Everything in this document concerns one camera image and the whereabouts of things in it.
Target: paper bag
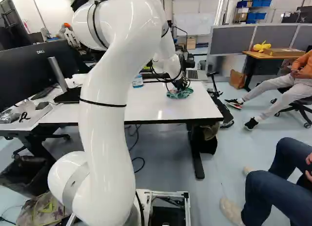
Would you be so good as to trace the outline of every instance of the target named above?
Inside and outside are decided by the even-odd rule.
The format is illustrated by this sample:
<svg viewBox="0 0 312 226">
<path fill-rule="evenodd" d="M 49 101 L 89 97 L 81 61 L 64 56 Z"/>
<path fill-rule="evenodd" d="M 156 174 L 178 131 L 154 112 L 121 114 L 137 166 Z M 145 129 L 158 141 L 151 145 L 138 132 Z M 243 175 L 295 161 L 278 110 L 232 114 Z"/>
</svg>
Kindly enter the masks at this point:
<svg viewBox="0 0 312 226">
<path fill-rule="evenodd" d="M 235 70 L 231 70 L 230 85 L 236 89 L 243 88 L 245 85 L 246 75 Z"/>
</svg>

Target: sneaker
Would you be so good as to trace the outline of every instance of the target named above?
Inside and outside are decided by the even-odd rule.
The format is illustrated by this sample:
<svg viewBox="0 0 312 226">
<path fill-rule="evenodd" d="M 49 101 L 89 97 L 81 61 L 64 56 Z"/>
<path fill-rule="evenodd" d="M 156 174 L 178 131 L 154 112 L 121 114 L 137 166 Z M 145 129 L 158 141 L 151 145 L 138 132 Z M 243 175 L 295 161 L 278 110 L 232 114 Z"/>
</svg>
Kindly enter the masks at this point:
<svg viewBox="0 0 312 226">
<path fill-rule="evenodd" d="M 249 173 L 251 173 L 252 171 L 254 171 L 254 169 L 252 169 L 251 167 L 249 167 L 249 166 L 245 166 L 244 168 L 243 168 L 243 174 L 244 174 L 244 176 L 247 176 Z"/>
<path fill-rule="evenodd" d="M 229 105 L 235 107 L 236 109 L 240 109 L 240 110 L 241 110 L 241 108 L 242 108 L 242 105 L 244 104 L 244 103 L 239 103 L 239 102 L 237 101 L 237 98 L 236 98 L 236 99 L 231 99 L 231 100 L 225 99 L 224 101 L 225 101 L 227 104 L 229 104 Z"/>
<path fill-rule="evenodd" d="M 245 128 L 249 131 L 253 130 L 255 126 L 257 126 L 259 123 L 254 119 L 251 118 L 247 123 L 245 123 Z"/>
<path fill-rule="evenodd" d="M 227 198 L 221 198 L 220 209 L 223 215 L 236 226 L 244 226 L 241 217 L 242 209 Z"/>
</svg>

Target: bottle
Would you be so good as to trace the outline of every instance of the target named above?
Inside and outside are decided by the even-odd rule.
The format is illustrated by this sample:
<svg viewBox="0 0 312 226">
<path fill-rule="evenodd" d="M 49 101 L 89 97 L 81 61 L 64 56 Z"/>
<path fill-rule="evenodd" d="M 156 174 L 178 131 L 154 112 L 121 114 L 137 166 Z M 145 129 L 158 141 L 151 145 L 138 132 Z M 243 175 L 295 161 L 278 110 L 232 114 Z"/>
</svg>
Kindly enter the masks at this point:
<svg viewBox="0 0 312 226">
<path fill-rule="evenodd" d="M 138 74 L 132 81 L 133 88 L 140 88 L 143 87 L 143 78 L 142 74 Z"/>
</svg>

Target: computer mouse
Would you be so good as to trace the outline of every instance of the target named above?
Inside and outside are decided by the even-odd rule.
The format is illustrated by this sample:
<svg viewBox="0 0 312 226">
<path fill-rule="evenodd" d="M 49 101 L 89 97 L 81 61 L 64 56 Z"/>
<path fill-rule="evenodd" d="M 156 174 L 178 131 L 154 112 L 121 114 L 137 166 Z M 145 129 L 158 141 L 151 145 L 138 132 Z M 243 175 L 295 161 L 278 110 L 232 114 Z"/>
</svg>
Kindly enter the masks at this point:
<svg viewBox="0 0 312 226">
<path fill-rule="evenodd" d="M 36 110 L 44 109 L 49 103 L 48 102 L 41 102 L 36 106 Z"/>
</svg>

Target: whiteboard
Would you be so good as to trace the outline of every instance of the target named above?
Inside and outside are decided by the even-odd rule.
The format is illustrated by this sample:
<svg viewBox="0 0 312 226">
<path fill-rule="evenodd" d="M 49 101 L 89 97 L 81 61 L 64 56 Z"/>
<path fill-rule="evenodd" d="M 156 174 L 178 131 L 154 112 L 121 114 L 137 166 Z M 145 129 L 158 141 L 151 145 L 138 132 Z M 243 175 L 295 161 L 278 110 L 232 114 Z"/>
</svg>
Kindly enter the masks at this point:
<svg viewBox="0 0 312 226">
<path fill-rule="evenodd" d="M 174 26 L 183 29 L 188 36 L 210 34 L 210 27 L 213 26 L 215 13 L 197 13 L 197 14 L 177 14 L 174 15 Z M 176 30 L 177 36 L 186 34 Z"/>
</svg>

